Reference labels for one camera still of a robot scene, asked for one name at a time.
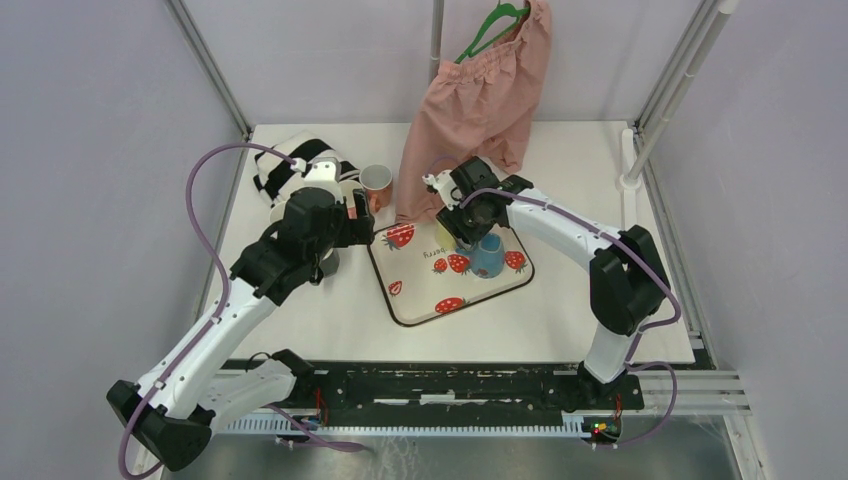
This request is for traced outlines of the bright blue mug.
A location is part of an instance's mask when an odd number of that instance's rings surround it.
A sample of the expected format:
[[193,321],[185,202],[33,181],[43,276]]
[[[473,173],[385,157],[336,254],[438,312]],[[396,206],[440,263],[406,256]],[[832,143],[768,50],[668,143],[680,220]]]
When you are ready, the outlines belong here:
[[488,233],[472,247],[457,247],[455,252],[469,259],[467,271],[479,278],[493,279],[504,269],[505,247],[497,234]]

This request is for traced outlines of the black faceted mug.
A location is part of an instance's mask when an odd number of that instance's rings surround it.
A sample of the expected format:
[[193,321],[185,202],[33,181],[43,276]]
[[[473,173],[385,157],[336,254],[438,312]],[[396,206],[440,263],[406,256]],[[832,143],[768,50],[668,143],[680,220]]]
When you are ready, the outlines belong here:
[[337,249],[330,249],[320,260],[310,278],[310,283],[319,285],[324,279],[334,276],[340,266],[340,256]]

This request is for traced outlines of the plain pink tall mug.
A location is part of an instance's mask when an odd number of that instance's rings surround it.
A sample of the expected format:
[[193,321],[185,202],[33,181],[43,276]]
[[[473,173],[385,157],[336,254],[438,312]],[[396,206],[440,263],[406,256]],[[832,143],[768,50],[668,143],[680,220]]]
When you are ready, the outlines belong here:
[[343,180],[339,183],[339,185],[340,185],[340,188],[341,188],[343,196],[344,196],[348,218],[349,219],[360,218],[360,215],[357,213],[357,207],[356,207],[354,193],[357,190],[364,191],[364,187],[356,180]]

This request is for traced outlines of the floral salmon mug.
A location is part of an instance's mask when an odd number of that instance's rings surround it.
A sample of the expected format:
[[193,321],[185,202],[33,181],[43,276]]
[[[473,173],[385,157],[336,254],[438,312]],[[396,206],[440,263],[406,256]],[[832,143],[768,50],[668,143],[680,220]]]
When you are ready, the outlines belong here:
[[369,165],[360,171],[359,182],[366,191],[369,209],[378,213],[391,203],[393,193],[392,171],[385,165]]

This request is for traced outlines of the strawberry print tray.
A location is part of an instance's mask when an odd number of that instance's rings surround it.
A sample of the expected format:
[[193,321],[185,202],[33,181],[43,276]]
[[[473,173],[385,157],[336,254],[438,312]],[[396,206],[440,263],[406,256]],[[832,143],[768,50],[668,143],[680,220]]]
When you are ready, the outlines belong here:
[[467,271],[468,258],[437,244],[436,223],[390,226],[378,231],[368,247],[395,323],[418,326],[532,281],[534,265],[513,230],[496,226],[489,232],[503,240],[505,265],[497,277],[483,279]]

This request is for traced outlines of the green faceted mug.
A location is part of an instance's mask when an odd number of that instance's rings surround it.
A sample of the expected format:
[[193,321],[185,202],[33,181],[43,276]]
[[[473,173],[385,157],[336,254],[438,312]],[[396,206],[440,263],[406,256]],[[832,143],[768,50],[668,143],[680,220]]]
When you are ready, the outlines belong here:
[[454,251],[457,248],[456,239],[441,223],[435,224],[435,240],[446,251]]

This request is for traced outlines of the pale pink faceted mug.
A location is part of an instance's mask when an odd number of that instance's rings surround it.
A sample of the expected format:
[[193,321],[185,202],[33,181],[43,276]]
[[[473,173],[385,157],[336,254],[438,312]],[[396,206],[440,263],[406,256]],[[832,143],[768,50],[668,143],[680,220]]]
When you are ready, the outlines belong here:
[[278,221],[281,221],[285,215],[285,208],[285,203],[275,205],[269,213],[269,223],[274,224]]

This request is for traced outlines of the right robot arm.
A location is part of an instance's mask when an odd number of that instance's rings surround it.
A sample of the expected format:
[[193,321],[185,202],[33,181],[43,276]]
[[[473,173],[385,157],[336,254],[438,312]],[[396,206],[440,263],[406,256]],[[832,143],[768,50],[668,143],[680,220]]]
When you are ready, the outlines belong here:
[[473,157],[422,178],[443,207],[437,220],[463,248],[480,243],[496,227],[528,234],[580,266],[589,278],[589,304],[598,326],[577,382],[580,400],[602,408],[618,393],[616,380],[635,353],[648,320],[674,297],[648,230],[627,230],[590,220],[552,200],[518,175],[498,178]]

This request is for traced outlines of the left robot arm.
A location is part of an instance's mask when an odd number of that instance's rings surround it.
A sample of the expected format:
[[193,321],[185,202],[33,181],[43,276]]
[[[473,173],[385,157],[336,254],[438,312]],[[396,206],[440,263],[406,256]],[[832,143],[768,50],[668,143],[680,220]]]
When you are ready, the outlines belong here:
[[314,394],[311,365],[281,351],[260,366],[215,384],[234,350],[305,284],[324,278],[332,250],[369,245],[374,218],[365,192],[354,190],[355,214],[344,199],[317,187],[295,191],[281,219],[246,246],[219,298],[154,368],[138,381],[116,381],[107,402],[125,427],[120,445],[137,440],[157,465],[179,471],[232,422],[269,404],[306,405]]

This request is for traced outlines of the black white striped towel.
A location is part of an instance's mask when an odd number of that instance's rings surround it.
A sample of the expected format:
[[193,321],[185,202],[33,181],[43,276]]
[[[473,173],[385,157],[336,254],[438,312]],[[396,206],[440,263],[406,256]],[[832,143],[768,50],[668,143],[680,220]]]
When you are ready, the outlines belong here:
[[[312,166],[319,158],[332,158],[339,164],[340,180],[359,180],[360,169],[331,147],[327,142],[309,131],[298,134],[271,146],[272,149],[294,159],[303,160]],[[300,173],[293,171],[291,164],[276,155],[259,151],[253,157],[256,173],[252,178],[260,198],[271,208],[286,200],[292,192],[303,185]]]

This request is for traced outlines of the pink shorts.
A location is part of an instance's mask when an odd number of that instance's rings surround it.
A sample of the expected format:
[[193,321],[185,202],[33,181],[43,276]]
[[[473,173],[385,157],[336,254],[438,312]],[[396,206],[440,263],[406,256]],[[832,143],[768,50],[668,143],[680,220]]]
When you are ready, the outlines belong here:
[[441,63],[402,152],[395,184],[398,222],[435,217],[443,204],[423,178],[448,168],[450,159],[487,158],[507,174],[521,169],[553,40],[550,5],[527,5],[528,15],[493,46],[461,63]]

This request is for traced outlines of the centre metal pole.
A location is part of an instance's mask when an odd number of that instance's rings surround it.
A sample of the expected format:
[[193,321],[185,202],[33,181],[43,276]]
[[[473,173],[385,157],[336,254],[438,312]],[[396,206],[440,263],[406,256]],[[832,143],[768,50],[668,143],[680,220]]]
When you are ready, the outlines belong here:
[[433,0],[431,11],[431,31],[429,48],[429,70],[428,75],[433,79],[441,63],[442,34],[444,24],[444,0]]

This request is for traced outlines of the green clothes hanger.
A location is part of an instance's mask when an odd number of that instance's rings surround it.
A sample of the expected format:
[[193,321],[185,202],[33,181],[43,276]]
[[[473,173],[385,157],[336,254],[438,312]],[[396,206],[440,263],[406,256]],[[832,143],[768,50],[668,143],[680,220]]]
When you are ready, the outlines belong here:
[[472,41],[455,58],[454,63],[461,64],[465,60],[484,52],[496,41],[519,26],[529,15],[530,11],[531,7],[527,2],[517,5],[498,1],[496,6],[483,20]]

